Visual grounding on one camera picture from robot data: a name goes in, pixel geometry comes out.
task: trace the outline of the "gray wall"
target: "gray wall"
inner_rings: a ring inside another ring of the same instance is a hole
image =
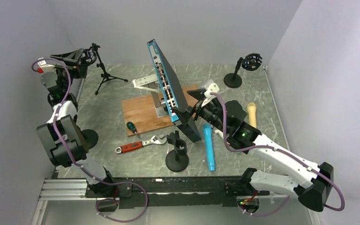
[[[51,116],[31,62],[73,51],[42,0],[0,0],[0,225],[30,224],[44,177],[53,171],[35,131]]]
[[[101,45],[103,62],[151,64],[156,39],[171,64],[270,61],[301,0],[50,0],[75,47]]]
[[[268,74],[291,150],[332,164],[346,196],[323,223],[360,224],[360,1],[303,0]]]

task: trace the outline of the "wrench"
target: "wrench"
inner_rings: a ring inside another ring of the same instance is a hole
[[[154,135],[152,138],[143,141],[143,142],[135,142],[130,144],[125,144],[120,147],[117,147],[115,149],[115,153],[121,154],[126,153],[130,151],[134,151],[136,149],[139,149],[143,146],[149,145],[149,144],[165,144],[166,143],[166,136],[165,135]]]

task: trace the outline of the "screwdriver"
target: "screwdriver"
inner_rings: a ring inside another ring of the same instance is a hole
[[[139,136],[138,134],[137,134],[137,130],[136,130],[136,127],[135,127],[135,125],[132,123],[132,122],[127,122],[126,123],[126,127],[130,130],[130,131],[132,131],[132,133],[135,133],[137,136]]]

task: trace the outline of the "floor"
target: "floor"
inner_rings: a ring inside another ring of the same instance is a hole
[[[243,84],[240,88],[230,89],[223,83],[223,77],[234,71],[235,65],[172,65],[182,86],[196,84],[201,86],[206,80],[213,79],[220,88],[220,94],[226,101],[238,100],[241,105],[254,102],[257,106],[257,128],[281,146],[286,146],[270,89],[261,68],[246,71],[241,68],[239,75]],[[259,158],[244,153],[231,153],[224,148],[223,140],[213,135],[216,170],[210,172],[206,160],[204,140],[192,143],[185,135],[180,137],[187,142],[189,165],[186,170],[175,173],[165,166],[165,156],[172,146],[149,145],[126,154],[117,155],[115,148],[124,144],[150,139],[153,133],[169,134],[174,127],[164,128],[140,135],[140,138],[127,137],[121,101],[150,93],[135,89],[133,79],[155,73],[152,65],[107,65],[107,71],[126,78],[129,82],[112,80],[104,83],[99,94],[94,93],[101,81],[101,69],[91,66],[84,82],[79,99],[77,124],[81,129],[93,129],[99,135],[97,145],[90,149],[88,157],[102,164],[114,177],[169,177],[169,176],[226,176],[242,175],[248,168],[256,168],[268,173],[283,174],[278,169]],[[202,134],[202,119],[196,125]],[[60,178],[81,177],[78,171],[61,168]]]

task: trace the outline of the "yellow handle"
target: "yellow handle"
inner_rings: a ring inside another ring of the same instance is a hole
[[[248,103],[247,113],[249,114],[249,124],[256,128],[256,104],[253,102]]]

